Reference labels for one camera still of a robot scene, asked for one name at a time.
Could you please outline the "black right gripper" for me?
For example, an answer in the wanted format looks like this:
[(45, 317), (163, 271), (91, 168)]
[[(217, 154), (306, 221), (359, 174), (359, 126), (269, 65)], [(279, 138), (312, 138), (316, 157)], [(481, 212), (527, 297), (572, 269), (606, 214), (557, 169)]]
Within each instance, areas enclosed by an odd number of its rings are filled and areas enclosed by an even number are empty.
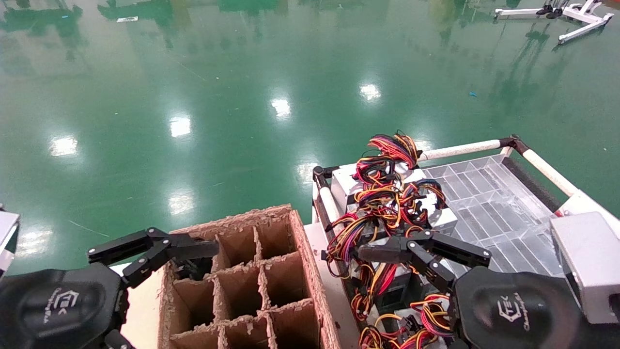
[(471, 349), (570, 349), (582, 329), (582, 311), (564, 279), (489, 269), (456, 279), (441, 260), (487, 268), (490, 251), (433, 230), (361, 245), (358, 257), (413, 267), (438, 291), (451, 292), (451, 325)]

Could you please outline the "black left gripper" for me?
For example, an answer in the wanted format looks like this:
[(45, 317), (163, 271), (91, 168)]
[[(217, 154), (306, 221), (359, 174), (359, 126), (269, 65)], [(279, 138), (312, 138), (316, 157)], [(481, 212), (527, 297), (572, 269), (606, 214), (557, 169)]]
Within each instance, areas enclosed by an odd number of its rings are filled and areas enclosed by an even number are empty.
[[(168, 262), (173, 266), (173, 259), (217, 254), (217, 240), (146, 228), (91, 248), (87, 267), (6, 276), (0, 294), (1, 347), (106, 349), (106, 336), (125, 322), (127, 287), (138, 287)], [(107, 267), (133, 256), (137, 259), (121, 276)]]

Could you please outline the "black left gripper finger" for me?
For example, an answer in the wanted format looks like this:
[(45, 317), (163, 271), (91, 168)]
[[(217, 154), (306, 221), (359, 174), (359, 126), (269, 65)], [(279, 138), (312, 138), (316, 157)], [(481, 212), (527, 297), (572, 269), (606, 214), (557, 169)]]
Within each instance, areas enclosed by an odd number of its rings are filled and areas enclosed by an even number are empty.
[(212, 266), (212, 258), (173, 259), (173, 267), (178, 280), (201, 281), (206, 274), (210, 274)]

